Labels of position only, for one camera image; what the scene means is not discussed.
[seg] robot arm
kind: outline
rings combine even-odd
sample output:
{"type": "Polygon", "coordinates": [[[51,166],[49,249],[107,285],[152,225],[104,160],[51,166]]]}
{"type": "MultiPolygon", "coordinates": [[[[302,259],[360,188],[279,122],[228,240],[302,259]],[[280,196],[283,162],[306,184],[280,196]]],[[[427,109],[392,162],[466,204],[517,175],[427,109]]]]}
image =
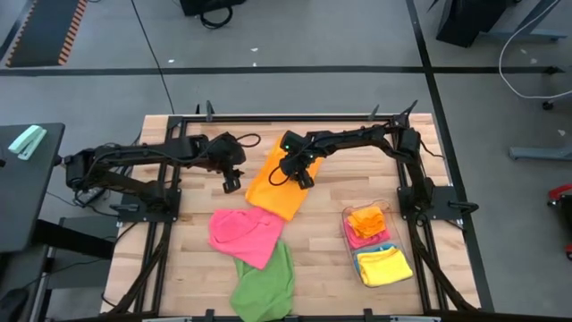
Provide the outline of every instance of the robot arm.
{"type": "Polygon", "coordinates": [[[66,185],[74,191],[94,187],[137,196],[153,212],[171,205],[163,182],[140,182],[111,171],[118,166],[162,164],[197,166],[223,174],[224,192],[240,188],[241,171],[234,169],[246,160],[242,146],[228,132],[209,140],[205,135],[169,139],[163,144],[141,146],[104,145],[87,148],[64,159],[66,185]]]}
{"type": "Polygon", "coordinates": [[[412,193],[407,196],[408,204],[411,207],[429,208],[434,184],[431,178],[425,176],[423,170],[419,153],[421,135],[409,128],[408,114],[411,108],[386,124],[376,124],[353,131],[339,133],[312,131],[305,137],[287,131],[281,142],[281,148],[287,155],[280,160],[280,169],[298,182],[300,189],[307,189],[314,186],[307,168],[317,157],[328,157],[346,148],[378,147],[385,155],[400,161],[408,169],[412,182],[412,193]],[[386,134],[397,134],[396,147],[385,139],[386,134]]]}

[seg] folded orange cloth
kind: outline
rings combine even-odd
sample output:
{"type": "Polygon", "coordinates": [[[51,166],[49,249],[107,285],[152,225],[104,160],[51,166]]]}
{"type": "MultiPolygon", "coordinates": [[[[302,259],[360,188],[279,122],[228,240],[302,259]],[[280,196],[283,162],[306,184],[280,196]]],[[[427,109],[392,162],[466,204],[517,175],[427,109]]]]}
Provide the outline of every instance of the folded orange cloth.
{"type": "Polygon", "coordinates": [[[356,236],[361,238],[369,238],[385,230],[383,212],[376,206],[353,211],[348,221],[356,236]]]}
{"type": "MultiPolygon", "coordinates": [[[[285,220],[292,220],[309,189],[301,190],[298,183],[293,180],[288,180],[280,186],[273,186],[268,182],[270,173],[278,166],[280,159],[286,156],[286,152],[280,148],[281,141],[282,137],[276,141],[266,159],[265,166],[248,187],[246,199],[254,206],[273,212],[285,220]]],[[[322,161],[322,158],[317,158],[307,169],[312,178],[315,178],[322,161]]],[[[272,182],[283,182],[285,179],[286,175],[280,169],[274,171],[272,182]]]]}

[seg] cloth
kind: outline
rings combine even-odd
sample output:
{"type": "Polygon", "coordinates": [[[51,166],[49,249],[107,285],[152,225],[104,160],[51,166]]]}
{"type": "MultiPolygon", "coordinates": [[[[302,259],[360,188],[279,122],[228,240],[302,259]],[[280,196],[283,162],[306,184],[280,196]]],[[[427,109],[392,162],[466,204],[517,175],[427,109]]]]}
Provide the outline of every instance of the cloth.
{"type": "Polygon", "coordinates": [[[359,273],[367,286],[395,283],[413,276],[405,256],[395,247],[357,254],[359,273]]]}
{"type": "MultiPolygon", "coordinates": [[[[258,173],[257,177],[248,187],[246,199],[250,204],[264,208],[283,219],[290,221],[302,205],[309,189],[301,190],[298,183],[292,180],[288,180],[280,186],[273,186],[268,182],[270,173],[278,166],[280,159],[286,156],[286,152],[280,148],[281,141],[282,138],[279,138],[276,141],[272,151],[266,159],[265,166],[260,170],[260,173],[258,173]]],[[[322,161],[323,159],[319,157],[307,169],[312,178],[315,178],[322,161]]],[[[280,170],[280,168],[274,171],[272,182],[279,183],[283,182],[285,179],[286,175],[280,170]]]]}
{"type": "Polygon", "coordinates": [[[262,208],[216,210],[208,223],[208,243],[221,253],[264,269],[284,224],[262,208]]]}
{"type": "Polygon", "coordinates": [[[353,211],[348,220],[354,233],[360,238],[369,238],[385,230],[385,218],[377,206],[353,211]]]}
{"type": "Polygon", "coordinates": [[[358,263],[358,254],[365,254],[365,253],[370,253],[370,252],[377,252],[377,251],[382,251],[382,250],[388,250],[391,247],[393,248],[397,248],[397,246],[395,246],[392,243],[386,243],[383,244],[380,247],[376,247],[376,248],[372,248],[372,249],[368,249],[368,250],[356,250],[354,252],[354,266],[356,267],[356,270],[358,273],[360,273],[360,269],[359,269],[359,263],[358,263]]]}
{"type": "Polygon", "coordinates": [[[278,241],[265,270],[235,259],[239,285],[231,306],[244,322],[279,320],[290,313],[294,295],[294,265],[290,249],[278,241]]]}
{"type": "Polygon", "coordinates": [[[352,250],[357,250],[360,248],[364,248],[365,246],[374,245],[380,242],[385,242],[391,238],[390,231],[387,229],[369,238],[357,237],[356,233],[354,233],[354,230],[349,225],[348,219],[344,219],[343,229],[346,232],[346,237],[348,238],[348,244],[352,250]]]}

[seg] floor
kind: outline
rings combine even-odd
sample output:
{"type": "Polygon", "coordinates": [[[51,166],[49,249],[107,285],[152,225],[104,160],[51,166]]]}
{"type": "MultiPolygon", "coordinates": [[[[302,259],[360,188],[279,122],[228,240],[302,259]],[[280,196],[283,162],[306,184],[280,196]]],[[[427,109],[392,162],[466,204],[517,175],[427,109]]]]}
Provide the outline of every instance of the floor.
{"type": "MultiPolygon", "coordinates": [[[[0,3],[0,39],[10,31],[25,0],[0,3]]],[[[479,38],[470,48],[435,40],[443,1],[415,0],[433,67],[494,67],[502,42],[479,38]]],[[[494,27],[514,29],[537,0],[510,8],[494,27]]],[[[421,67],[402,0],[250,0],[237,7],[228,28],[206,30],[182,15],[177,2],[135,0],[163,68],[382,65],[421,67]]],[[[541,25],[572,35],[572,2],[562,1],[541,25]]],[[[572,39],[558,44],[519,42],[506,53],[508,66],[572,65],[572,39]]],[[[58,69],[154,68],[130,0],[90,3],[70,60],[58,69]]],[[[509,80],[527,94],[569,90],[572,77],[516,73],[509,80]]],[[[569,183],[567,163],[509,159],[510,146],[557,147],[572,132],[572,100],[543,111],[538,101],[514,95],[495,73],[436,73],[442,109],[474,214],[494,308],[499,312],[572,317],[571,263],[563,254],[570,234],[546,192],[569,183]]],[[[422,72],[328,72],[166,75],[177,114],[194,113],[211,100],[217,113],[399,112],[418,99],[418,112],[434,112],[422,72]]],[[[171,108],[158,75],[0,77],[0,123],[66,124],[61,155],[109,141],[133,141],[145,114],[171,108]]],[[[71,199],[56,168],[50,192],[71,199]]],[[[118,196],[110,200],[116,202],[118,196]]],[[[86,216],[46,198],[41,216],[86,216]]],[[[93,316],[101,289],[54,294],[50,318],[93,316]]]]}

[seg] folded yellow cloth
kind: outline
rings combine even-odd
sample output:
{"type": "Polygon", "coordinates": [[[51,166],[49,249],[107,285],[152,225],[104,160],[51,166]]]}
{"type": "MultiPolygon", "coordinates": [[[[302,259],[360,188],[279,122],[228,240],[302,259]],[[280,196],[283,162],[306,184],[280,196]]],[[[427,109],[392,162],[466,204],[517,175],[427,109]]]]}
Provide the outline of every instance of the folded yellow cloth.
{"type": "Polygon", "coordinates": [[[357,255],[359,273],[367,286],[395,283],[413,276],[405,256],[394,247],[357,255]]]}
{"type": "Polygon", "coordinates": [[[385,218],[377,206],[353,211],[348,221],[356,236],[361,238],[369,238],[385,230],[385,218]]]}
{"type": "MultiPolygon", "coordinates": [[[[246,199],[254,206],[273,212],[285,220],[292,220],[309,189],[301,190],[298,183],[293,180],[288,180],[280,186],[273,186],[268,182],[270,173],[278,166],[280,159],[286,156],[286,152],[280,148],[281,141],[282,137],[276,141],[266,159],[265,166],[248,187],[246,199]]],[[[315,178],[322,161],[324,160],[321,157],[318,158],[307,169],[312,178],[315,178]]],[[[286,175],[280,169],[274,171],[272,182],[283,182],[285,179],[286,175]]]]}

